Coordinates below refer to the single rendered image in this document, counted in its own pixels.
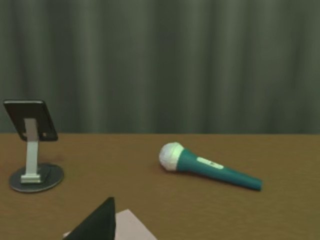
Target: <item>table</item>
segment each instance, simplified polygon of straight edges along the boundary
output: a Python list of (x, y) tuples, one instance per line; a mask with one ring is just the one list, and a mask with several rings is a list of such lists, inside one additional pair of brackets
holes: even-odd
[[(166, 172), (159, 151), (180, 142), (195, 154), (264, 181), (261, 192)], [(0, 239), (60, 240), (108, 197), (159, 240), (320, 239), (320, 136), (60, 134), (39, 161), (65, 171), (57, 187), (11, 190), (26, 144), (0, 134)]]

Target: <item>black triangular object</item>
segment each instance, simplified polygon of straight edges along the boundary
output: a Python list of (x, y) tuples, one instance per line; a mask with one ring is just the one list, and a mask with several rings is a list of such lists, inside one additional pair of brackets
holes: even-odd
[(64, 240), (115, 240), (115, 199), (109, 197)]

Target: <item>white paper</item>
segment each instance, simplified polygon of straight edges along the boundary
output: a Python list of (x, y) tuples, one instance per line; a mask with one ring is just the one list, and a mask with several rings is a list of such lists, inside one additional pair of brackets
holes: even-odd
[(115, 240), (157, 240), (129, 209), (117, 213), (115, 223)]

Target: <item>microphone head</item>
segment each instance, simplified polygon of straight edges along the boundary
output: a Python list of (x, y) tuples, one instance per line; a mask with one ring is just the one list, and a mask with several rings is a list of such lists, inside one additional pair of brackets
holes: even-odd
[(168, 171), (176, 171), (180, 154), (184, 149), (178, 142), (167, 143), (160, 150), (160, 164)]

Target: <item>white label on microphone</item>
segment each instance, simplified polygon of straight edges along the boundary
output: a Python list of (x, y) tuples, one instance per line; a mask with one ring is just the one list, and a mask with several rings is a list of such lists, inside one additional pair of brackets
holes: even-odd
[(222, 166), (222, 165), (220, 165), (220, 164), (218, 164), (218, 163), (215, 163), (215, 162), (213, 162), (213, 161), (210, 161), (210, 160), (208, 160), (208, 159), (205, 159), (205, 158), (203, 158), (203, 157), (198, 157), (196, 160), (197, 160), (198, 162), (202, 163), (202, 164), (209, 165), (209, 166), (211, 166), (211, 167), (213, 167), (213, 168), (215, 168), (215, 169), (223, 169), (223, 168), (224, 168), (224, 166)]

